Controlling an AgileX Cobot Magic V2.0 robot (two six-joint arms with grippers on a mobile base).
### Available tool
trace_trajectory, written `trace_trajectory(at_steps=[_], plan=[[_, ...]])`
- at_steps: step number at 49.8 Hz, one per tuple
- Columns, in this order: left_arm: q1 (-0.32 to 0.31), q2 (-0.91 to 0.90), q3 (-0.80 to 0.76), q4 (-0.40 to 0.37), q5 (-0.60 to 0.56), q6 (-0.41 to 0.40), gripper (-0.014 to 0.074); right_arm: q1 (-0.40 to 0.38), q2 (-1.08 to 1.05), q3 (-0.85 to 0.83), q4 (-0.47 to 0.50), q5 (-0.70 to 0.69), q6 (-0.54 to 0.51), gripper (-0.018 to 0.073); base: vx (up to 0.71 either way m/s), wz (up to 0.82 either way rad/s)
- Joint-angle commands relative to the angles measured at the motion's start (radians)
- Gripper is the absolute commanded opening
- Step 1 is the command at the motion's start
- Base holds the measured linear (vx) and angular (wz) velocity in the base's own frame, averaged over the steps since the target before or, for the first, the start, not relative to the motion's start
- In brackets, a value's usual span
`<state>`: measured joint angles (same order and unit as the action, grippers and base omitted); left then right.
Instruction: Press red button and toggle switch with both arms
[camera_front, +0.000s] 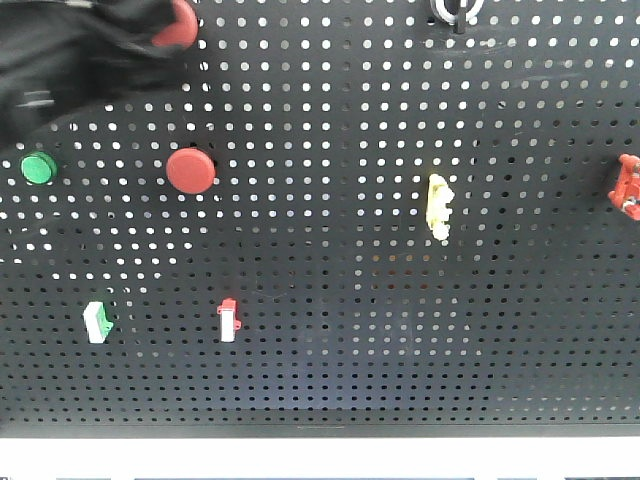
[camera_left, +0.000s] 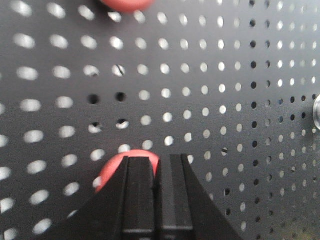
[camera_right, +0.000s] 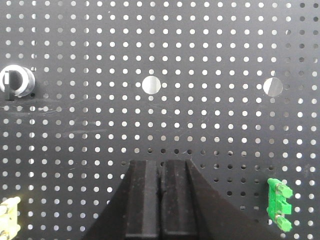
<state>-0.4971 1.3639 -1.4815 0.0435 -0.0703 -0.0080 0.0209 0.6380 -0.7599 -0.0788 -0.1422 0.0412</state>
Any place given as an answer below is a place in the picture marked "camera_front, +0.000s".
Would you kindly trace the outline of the blurred black gripper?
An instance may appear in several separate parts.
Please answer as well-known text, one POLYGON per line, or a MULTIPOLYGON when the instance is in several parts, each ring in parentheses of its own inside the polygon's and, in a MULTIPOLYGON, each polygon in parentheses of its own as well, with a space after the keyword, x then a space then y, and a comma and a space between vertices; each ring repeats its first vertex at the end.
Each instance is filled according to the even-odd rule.
POLYGON ((181 48, 153 42, 176 20, 169 1, 2 2, 2 149, 82 109, 178 85, 181 48))

